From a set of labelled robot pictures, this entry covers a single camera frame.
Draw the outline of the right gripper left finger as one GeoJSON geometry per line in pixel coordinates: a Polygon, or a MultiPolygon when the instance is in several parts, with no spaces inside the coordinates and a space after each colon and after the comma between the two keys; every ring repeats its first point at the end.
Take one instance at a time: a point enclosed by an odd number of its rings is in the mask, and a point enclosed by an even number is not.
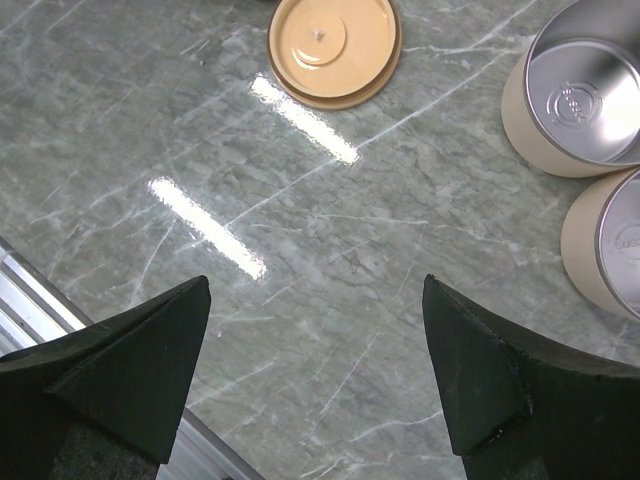
{"type": "Polygon", "coordinates": [[[201,275],[2,356],[2,478],[156,478],[173,449],[210,306],[201,275]]]}

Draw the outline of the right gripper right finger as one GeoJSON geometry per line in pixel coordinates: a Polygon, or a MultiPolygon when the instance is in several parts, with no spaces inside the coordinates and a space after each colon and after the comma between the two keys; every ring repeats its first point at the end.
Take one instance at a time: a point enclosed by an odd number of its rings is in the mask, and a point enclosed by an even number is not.
{"type": "Polygon", "coordinates": [[[467,478],[638,478],[638,367],[544,337],[432,275],[422,309],[467,478]]]}

